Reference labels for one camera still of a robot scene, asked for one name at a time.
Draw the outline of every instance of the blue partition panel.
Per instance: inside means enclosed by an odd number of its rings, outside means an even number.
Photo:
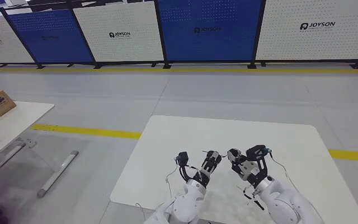
[[[9,15],[40,63],[92,62],[70,10]]]
[[[251,60],[261,0],[158,0],[168,60]]]

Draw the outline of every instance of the white partition panel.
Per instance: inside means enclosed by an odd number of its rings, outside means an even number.
[[[0,16],[0,63],[33,63],[8,22]]]
[[[98,62],[163,60],[154,2],[76,8]]]
[[[358,0],[267,0],[257,60],[358,58]]]

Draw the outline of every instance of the cardboard box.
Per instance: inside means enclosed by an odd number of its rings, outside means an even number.
[[[3,91],[0,90],[0,116],[6,114],[16,106],[14,101]]]

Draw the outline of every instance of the table leg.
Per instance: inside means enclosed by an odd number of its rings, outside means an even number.
[[[11,157],[13,157],[20,149],[22,149],[26,144],[22,143],[19,146],[16,146],[13,150],[11,150],[8,154],[3,156],[0,161],[0,167],[2,167]]]
[[[78,154],[78,151],[72,151],[71,154],[66,158],[66,160],[61,165],[60,170],[55,172],[50,179],[45,183],[45,185],[38,191],[37,197],[42,198],[50,187],[54,184],[57,178],[61,175],[61,173],[66,169],[66,167],[71,163],[74,157]]]
[[[42,198],[50,187],[55,183],[57,178],[62,174],[62,172],[67,168],[67,166],[72,162],[72,160],[78,154],[78,151],[72,151],[71,154],[66,158],[62,165],[58,165],[52,158],[47,155],[42,155],[37,153],[33,148],[37,145],[37,142],[32,141],[31,139],[26,139],[27,148],[32,151],[37,157],[41,158],[55,173],[52,174],[50,179],[44,184],[44,186],[38,191],[37,197]]]

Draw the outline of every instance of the white tabletop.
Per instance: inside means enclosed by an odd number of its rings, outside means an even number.
[[[16,101],[15,104],[15,108],[0,116],[0,151],[55,106],[38,102]]]
[[[286,166],[296,187],[315,205],[326,224],[356,223],[358,205],[317,130],[310,125],[153,116],[111,201],[155,209],[170,198],[165,178],[175,169],[173,158],[179,152],[187,151],[189,164],[200,167],[206,156],[202,150],[225,155],[231,148],[245,152],[257,144],[272,149],[274,158]],[[284,170],[269,156],[266,162],[269,175],[292,188]],[[184,180],[178,170],[169,182],[174,193],[183,192]],[[261,211],[243,196],[238,187],[247,185],[224,158],[211,175],[200,218],[232,224],[274,223],[267,210]]]

